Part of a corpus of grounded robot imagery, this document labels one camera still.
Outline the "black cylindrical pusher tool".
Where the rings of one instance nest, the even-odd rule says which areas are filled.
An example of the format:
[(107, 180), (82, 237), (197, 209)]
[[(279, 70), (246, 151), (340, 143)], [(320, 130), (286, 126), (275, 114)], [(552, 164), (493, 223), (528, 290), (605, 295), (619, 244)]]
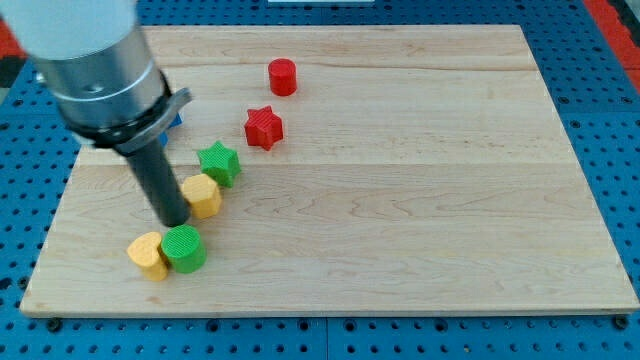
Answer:
[(166, 227), (184, 224), (190, 217), (189, 206), (161, 142), (149, 142), (126, 160), (158, 220)]

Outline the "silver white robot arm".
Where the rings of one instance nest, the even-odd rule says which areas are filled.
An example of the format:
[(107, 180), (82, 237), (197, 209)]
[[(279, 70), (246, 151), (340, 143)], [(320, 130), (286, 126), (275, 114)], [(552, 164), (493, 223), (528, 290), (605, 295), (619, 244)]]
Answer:
[(189, 208), (160, 137), (192, 95), (171, 90), (135, 2), (4, 1), (1, 16), (68, 128), (126, 159), (164, 225), (185, 223)]

